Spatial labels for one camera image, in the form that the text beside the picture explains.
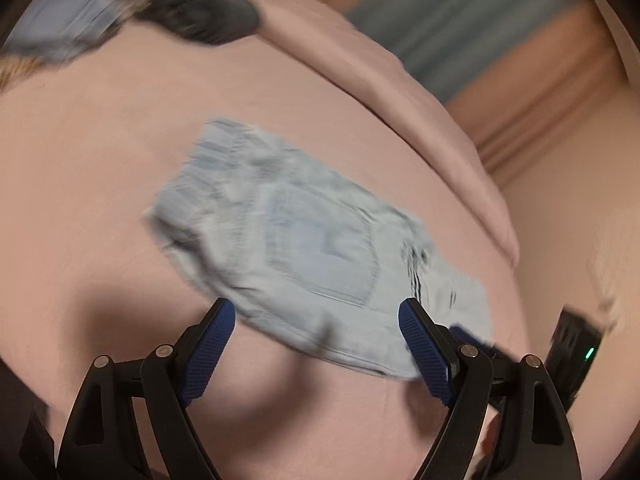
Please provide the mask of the light blue elastic-waist shorts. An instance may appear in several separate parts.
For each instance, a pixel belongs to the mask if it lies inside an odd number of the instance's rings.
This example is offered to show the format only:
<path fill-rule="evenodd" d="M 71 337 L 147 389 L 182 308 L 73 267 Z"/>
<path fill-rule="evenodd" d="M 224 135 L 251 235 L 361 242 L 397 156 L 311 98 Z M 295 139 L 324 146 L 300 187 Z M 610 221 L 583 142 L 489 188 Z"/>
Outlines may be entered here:
<path fill-rule="evenodd" d="M 418 371 L 398 326 L 432 320 L 492 336 L 484 287 L 439 255 L 424 224 L 291 143 L 208 122 L 158 192 L 149 226 L 182 276 L 293 349 L 372 375 Z"/>

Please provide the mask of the grey curtain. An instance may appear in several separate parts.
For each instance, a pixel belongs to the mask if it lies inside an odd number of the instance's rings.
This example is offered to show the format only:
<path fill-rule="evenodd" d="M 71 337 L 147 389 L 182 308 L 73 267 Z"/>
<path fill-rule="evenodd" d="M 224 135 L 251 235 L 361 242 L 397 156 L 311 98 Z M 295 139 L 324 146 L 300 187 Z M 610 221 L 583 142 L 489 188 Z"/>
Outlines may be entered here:
<path fill-rule="evenodd" d="M 440 102 L 576 0 L 360 0 L 347 13 Z"/>

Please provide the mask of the pink blanket roll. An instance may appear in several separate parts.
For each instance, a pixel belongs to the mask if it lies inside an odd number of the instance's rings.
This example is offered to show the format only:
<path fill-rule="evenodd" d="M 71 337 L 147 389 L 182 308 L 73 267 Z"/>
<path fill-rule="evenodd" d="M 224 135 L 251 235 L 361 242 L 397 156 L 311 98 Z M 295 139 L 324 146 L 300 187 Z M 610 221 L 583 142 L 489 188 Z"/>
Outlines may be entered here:
<path fill-rule="evenodd" d="M 319 0 L 252 0 L 260 32 L 366 106 L 406 141 L 474 214 L 511 264 L 520 244 L 475 145 L 393 53 Z"/>

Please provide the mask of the plaid pillow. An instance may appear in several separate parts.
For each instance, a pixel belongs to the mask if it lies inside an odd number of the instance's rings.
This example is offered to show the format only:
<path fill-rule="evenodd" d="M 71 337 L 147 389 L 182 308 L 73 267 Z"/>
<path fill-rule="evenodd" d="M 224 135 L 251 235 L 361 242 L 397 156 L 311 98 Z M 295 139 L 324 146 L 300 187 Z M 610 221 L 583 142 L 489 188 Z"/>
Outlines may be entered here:
<path fill-rule="evenodd" d="M 136 5 L 137 0 L 32 0 L 1 49 L 1 88 L 101 47 Z"/>

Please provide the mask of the dark folded garment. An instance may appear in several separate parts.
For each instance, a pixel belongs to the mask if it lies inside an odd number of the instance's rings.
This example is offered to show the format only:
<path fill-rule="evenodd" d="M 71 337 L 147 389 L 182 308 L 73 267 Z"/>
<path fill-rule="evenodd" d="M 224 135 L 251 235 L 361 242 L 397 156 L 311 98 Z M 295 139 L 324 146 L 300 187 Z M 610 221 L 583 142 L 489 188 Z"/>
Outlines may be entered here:
<path fill-rule="evenodd" d="M 198 44 L 220 46 L 254 35 L 262 17 L 250 0 L 140 0 L 134 16 Z"/>

